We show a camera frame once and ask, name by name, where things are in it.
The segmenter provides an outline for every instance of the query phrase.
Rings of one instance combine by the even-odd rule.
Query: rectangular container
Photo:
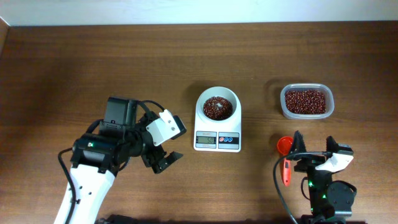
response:
[[[325,94],[326,100],[326,113],[324,114],[296,114],[290,112],[286,108],[285,93],[290,90],[295,91],[305,91],[305,90],[319,90]],[[282,105],[282,111],[286,118],[288,119],[323,119],[329,117],[333,110],[335,109],[335,102],[333,100],[333,94],[331,94],[330,89],[322,84],[316,83],[296,83],[285,86],[285,88],[280,93],[280,104]]]

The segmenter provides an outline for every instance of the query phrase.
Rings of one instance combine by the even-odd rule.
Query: brown wooden surface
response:
[[[354,161],[335,175],[358,188],[351,220],[396,223],[397,28],[398,22],[11,28],[0,59],[0,223],[53,222],[67,184],[57,153],[103,117],[111,95],[155,100],[188,131],[164,144],[184,154],[164,173],[133,159],[99,217],[286,217],[272,182],[275,144],[300,130],[309,151],[324,150],[329,135],[352,146]],[[302,82],[330,87],[331,117],[283,117],[281,89]],[[218,85],[242,104],[237,154],[192,146],[196,100]],[[297,217],[310,213],[302,177],[293,174],[290,187],[282,187]]]
[[[8,25],[0,18],[0,56],[8,33]]]

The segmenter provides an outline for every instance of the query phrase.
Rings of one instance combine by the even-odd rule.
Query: digital scale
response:
[[[227,99],[232,104],[232,115],[215,121],[203,112],[206,100],[214,96]],[[225,87],[212,87],[204,91],[197,101],[193,148],[198,151],[239,152],[242,141],[242,107],[234,92]]]

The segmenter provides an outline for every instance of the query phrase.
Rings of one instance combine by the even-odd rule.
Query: wood grain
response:
[[[108,96],[155,100],[187,133],[164,144],[184,157],[160,175],[133,159],[99,217],[190,221],[287,216],[272,183],[281,136],[300,130],[308,150],[332,135],[354,161],[335,179],[358,188],[350,220],[398,219],[398,22],[172,26],[12,27],[0,59],[0,222],[52,223],[66,178],[58,151],[102,118]],[[279,94],[289,83],[322,83],[335,112],[287,120]],[[243,108],[242,151],[193,149],[200,93],[225,86]],[[303,174],[282,191],[297,216],[310,213]]]
[[[0,18],[0,57],[1,57],[2,48],[6,41],[7,33],[8,33],[8,25]]]

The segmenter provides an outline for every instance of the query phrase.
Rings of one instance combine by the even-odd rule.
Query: red measuring cup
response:
[[[290,136],[285,136],[278,141],[276,148],[278,149],[279,153],[281,153],[283,156],[286,156],[289,153],[292,144],[293,138]],[[290,160],[284,159],[283,167],[282,181],[287,187],[290,185],[290,178],[292,176],[292,171],[290,170]]]

